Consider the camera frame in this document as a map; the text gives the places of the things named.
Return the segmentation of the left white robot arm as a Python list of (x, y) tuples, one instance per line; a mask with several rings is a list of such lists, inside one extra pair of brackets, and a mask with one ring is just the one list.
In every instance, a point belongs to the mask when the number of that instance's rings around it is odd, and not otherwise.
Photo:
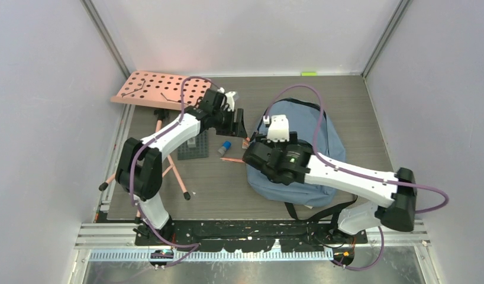
[(166, 211), (159, 190), (162, 186), (162, 165), (173, 151), (188, 139), (213, 128), (217, 135), (246, 138), (244, 111), (222, 109), (209, 113), (189, 106), (170, 124), (160, 131), (140, 140), (125, 141), (115, 172), (115, 180), (139, 206), (147, 220), (150, 237), (159, 245), (172, 239), (172, 228), (166, 223), (170, 215)]

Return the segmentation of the orange pencil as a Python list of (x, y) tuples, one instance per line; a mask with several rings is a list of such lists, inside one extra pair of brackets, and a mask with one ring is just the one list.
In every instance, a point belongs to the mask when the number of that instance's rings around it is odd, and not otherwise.
[(227, 157), (222, 157), (220, 159), (226, 162), (245, 163), (242, 159), (227, 158)]

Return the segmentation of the blue student backpack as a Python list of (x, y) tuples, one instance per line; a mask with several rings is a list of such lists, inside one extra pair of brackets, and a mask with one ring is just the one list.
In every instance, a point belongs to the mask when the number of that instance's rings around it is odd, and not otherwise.
[[(299, 142), (311, 145), (320, 107), (311, 102), (295, 98), (277, 101), (270, 115), (285, 115), (289, 121), (289, 130), (297, 133)], [(346, 150), (333, 125), (332, 120), (324, 114), (317, 138), (317, 148), (324, 154), (340, 162), (346, 161)], [(257, 169), (247, 165), (247, 181), (254, 191), (266, 199), (287, 202), (292, 205), (331, 208), (337, 193), (335, 188), (321, 185), (291, 183), (283, 185), (271, 182)]]

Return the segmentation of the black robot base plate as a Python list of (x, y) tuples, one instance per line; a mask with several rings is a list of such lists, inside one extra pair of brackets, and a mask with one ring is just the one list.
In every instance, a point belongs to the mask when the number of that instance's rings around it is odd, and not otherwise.
[(217, 253), (267, 252), (280, 248), (285, 253), (345, 249), (366, 244), (365, 231), (349, 236), (336, 230), (329, 221), (294, 220), (178, 220), (159, 230), (159, 239), (151, 228), (140, 224), (133, 230), (137, 246), (161, 246), (171, 242), (179, 251)]

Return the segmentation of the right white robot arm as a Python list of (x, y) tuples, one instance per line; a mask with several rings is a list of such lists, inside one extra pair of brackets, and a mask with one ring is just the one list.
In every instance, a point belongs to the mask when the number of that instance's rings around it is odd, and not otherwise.
[(278, 184), (328, 186), (367, 199), (363, 205), (333, 212), (336, 221), (328, 229), (337, 243), (381, 225), (400, 232), (414, 229), (417, 189), (410, 169), (369, 170), (315, 154), (303, 140), (272, 142), (260, 135), (243, 154), (243, 161)]

